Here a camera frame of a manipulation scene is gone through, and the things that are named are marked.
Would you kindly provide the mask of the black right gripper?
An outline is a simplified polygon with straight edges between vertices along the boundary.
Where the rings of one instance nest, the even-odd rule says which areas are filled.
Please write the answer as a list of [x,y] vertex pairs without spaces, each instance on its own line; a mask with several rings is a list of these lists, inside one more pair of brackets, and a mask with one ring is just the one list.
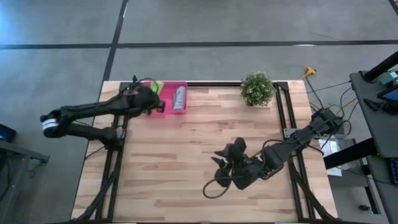
[[222,187],[230,186],[232,175],[235,186],[244,190],[258,178],[263,178],[269,173],[263,154],[248,157],[236,144],[227,144],[222,151],[215,151],[215,154],[227,159],[211,157],[219,167],[214,178]]

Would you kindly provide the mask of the green microfiber towel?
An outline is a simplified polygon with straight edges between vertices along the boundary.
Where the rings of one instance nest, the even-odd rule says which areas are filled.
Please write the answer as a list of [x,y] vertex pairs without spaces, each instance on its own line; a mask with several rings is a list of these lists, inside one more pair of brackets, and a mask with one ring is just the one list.
[[150,84],[151,90],[158,95],[161,93],[163,87],[164,87],[164,82],[162,81],[152,81]]

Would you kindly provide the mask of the grey microfiber towel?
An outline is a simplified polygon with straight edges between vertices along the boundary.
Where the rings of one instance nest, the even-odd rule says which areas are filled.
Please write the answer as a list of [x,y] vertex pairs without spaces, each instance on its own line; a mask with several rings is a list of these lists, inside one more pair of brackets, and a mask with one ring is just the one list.
[[174,110],[183,110],[185,108],[186,88],[180,86],[176,89],[173,97]]

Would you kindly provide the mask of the pink plastic basket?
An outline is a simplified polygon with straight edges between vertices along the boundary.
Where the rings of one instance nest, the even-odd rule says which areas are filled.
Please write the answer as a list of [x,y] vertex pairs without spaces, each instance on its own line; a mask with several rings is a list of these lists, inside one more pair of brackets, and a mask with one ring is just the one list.
[[[150,87],[152,81],[144,81],[143,85]],[[161,93],[158,95],[160,100],[165,101],[165,111],[163,113],[154,112],[155,115],[177,115],[177,114],[185,114],[187,107],[187,88],[188,83],[185,81],[162,81],[164,82],[164,87]],[[176,89],[180,86],[184,86],[186,88],[186,98],[185,98],[185,108],[183,110],[174,110],[173,97]]]

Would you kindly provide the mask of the potted artificial plant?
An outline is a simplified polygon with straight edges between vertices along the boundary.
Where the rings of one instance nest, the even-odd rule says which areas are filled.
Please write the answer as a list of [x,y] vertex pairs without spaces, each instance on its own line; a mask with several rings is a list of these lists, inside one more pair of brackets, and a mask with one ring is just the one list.
[[273,82],[266,72],[247,73],[241,80],[241,96],[247,106],[267,106],[274,92]]

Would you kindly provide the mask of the black desk leg bar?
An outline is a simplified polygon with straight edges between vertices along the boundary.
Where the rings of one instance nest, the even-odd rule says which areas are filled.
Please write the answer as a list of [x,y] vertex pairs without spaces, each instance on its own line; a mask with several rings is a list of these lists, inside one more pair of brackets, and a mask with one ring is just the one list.
[[326,156],[323,160],[325,163],[325,168],[331,169],[346,164],[348,162],[364,158],[366,156],[373,156],[377,154],[378,151],[374,140],[373,138],[369,138],[359,143],[355,143],[354,145],[346,149],[330,154],[329,156]]

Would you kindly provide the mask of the grey metal stand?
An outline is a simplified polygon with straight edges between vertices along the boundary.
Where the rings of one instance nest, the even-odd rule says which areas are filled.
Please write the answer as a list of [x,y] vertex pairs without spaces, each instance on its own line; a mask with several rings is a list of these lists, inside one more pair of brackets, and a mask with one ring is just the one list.
[[30,161],[36,159],[40,163],[46,164],[50,156],[6,141],[0,141],[0,152],[6,153],[6,160],[9,160],[9,164],[13,159],[17,161],[13,174],[7,180],[6,188],[0,193],[0,224],[5,224],[16,202],[22,186],[23,175],[27,172]]

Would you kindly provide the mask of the black box with blue light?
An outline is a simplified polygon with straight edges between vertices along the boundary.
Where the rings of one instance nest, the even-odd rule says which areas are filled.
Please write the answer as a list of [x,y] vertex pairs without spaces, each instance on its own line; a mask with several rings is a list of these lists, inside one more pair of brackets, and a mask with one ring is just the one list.
[[13,142],[17,132],[3,124],[0,124],[0,141]]

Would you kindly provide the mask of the small black desk device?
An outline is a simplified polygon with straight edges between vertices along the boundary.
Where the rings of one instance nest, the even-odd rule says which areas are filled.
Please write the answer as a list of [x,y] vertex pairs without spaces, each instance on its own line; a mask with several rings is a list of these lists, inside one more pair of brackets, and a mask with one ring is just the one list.
[[383,103],[375,102],[367,98],[363,101],[372,111],[379,111],[380,107],[383,105]]

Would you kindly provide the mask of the grey side desk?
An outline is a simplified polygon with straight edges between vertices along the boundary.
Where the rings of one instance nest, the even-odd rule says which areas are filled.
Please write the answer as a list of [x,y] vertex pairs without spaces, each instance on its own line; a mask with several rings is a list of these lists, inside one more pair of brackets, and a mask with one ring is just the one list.
[[382,103],[377,94],[383,91],[380,83],[368,83],[360,73],[349,75],[366,124],[371,133],[377,155],[368,156],[368,164],[390,224],[398,224],[398,184],[391,183],[387,167],[388,158],[398,158],[398,115],[393,116],[381,110],[373,111],[364,100]]

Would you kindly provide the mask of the dark keyboard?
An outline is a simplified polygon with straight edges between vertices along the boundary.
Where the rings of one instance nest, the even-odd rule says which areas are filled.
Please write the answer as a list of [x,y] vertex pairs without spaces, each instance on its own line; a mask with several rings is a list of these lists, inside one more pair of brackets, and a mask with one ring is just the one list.
[[392,183],[398,185],[398,158],[390,158],[389,165]]

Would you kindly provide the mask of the tablet with blue screen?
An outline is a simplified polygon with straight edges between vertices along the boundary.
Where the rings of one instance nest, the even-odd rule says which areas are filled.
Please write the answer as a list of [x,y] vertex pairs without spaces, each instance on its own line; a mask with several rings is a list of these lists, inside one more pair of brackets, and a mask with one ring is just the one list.
[[381,106],[382,111],[391,115],[398,115],[398,85],[378,93],[377,98],[384,100]]

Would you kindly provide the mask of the black monitor pole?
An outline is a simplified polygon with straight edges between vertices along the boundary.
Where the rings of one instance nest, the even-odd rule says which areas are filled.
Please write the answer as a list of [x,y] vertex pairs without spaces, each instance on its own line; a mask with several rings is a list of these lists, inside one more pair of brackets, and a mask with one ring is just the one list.
[[396,66],[398,64],[398,51],[394,52],[388,58],[383,60],[381,63],[376,65],[370,71],[366,72],[362,78],[366,82],[371,82],[375,80],[377,77],[387,72],[390,68]]

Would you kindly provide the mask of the teal box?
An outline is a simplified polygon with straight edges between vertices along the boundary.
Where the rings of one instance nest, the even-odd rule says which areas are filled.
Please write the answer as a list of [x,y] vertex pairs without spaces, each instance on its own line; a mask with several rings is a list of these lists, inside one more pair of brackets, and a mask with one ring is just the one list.
[[398,78],[398,74],[397,72],[393,71],[393,72],[386,72],[383,73],[380,77],[379,77],[379,82],[383,85],[388,85],[390,82],[393,82],[396,78]]

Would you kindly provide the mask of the black metal table frame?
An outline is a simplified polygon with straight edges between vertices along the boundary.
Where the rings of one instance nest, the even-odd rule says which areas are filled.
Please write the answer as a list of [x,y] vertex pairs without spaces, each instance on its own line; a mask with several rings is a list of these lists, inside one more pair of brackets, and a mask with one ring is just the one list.
[[281,139],[285,128],[303,128],[311,111],[303,81],[280,81],[266,107],[248,107],[238,81],[190,81],[185,114],[129,120],[115,190],[100,219],[126,223],[296,222],[315,217],[287,167],[245,190],[224,191],[213,182],[211,157],[242,137],[246,153]]

